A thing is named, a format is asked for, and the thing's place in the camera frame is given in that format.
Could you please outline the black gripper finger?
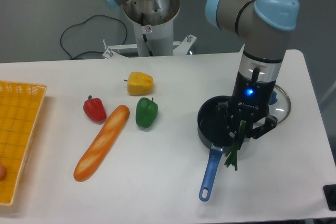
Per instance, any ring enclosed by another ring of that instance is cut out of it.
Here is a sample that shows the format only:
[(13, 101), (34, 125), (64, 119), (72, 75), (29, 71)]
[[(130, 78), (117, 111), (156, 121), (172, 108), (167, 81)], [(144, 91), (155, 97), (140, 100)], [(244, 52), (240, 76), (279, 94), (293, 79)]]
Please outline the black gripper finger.
[(235, 117), (229, 109), (228, 102), (219, 102), (215, 107), (218, 119), (218, 131), (222, 138), (235, 138)]
[(275, 116), (267, 115), (265, 117), (264, 123), (261, 126), (256, 127), (249, 132), (248, 138), (258, 139), (259, 137), (273, 130), (277, 126), (277, 123), (278, 119)]

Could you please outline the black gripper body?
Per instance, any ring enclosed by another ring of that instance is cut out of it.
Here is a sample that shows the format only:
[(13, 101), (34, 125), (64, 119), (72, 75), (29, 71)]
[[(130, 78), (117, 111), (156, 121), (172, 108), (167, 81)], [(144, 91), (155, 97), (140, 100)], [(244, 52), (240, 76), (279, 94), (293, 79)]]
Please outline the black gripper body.
[(228, 106), (235, 117), (235, 128), (246, 121), (246, 138), (249, 132), (261, 126), (269, 114), (269, 101), (275, 82), (261, 82), (248, 79), (241, 73), (237, 74), (233, 94), (229, 97)]

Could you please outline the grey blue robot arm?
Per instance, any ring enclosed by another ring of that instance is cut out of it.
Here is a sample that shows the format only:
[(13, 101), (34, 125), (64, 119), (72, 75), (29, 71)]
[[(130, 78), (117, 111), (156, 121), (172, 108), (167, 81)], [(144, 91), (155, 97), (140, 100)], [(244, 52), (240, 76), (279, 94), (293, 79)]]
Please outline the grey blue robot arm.
[[(133, 22), (140, 56), (173, 53), (173, 19), (179, 0), (105, 0), (123, 6)], [(203, 141), (259, 138), (277, 125), (270, 111), (275, 83), (299, 12), (297, 0), (207, 0), (205, 16), (213, 26), (231, 31), (245, 41), (230, 97), (214, 97), (198, 113)]]

